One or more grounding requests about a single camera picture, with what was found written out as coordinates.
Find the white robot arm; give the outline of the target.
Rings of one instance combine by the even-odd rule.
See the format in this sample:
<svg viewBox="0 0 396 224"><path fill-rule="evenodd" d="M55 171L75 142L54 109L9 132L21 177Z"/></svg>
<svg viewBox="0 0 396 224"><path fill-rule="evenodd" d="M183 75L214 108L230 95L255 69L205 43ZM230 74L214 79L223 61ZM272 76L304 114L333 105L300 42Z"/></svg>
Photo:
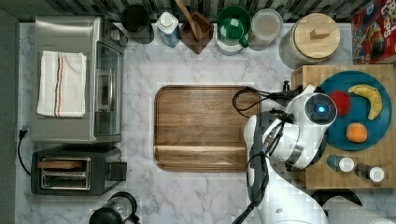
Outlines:
<svg viewBox="0 0 396 224"><path fill-rule="evenodd" d="M253 115L245 125L247 210L256 210L261 224L328 224L318 202L279 175L271 161L297 169L318 161L325 133L337 116L336 106L312 85L284 106L282 111Z"/></svg>

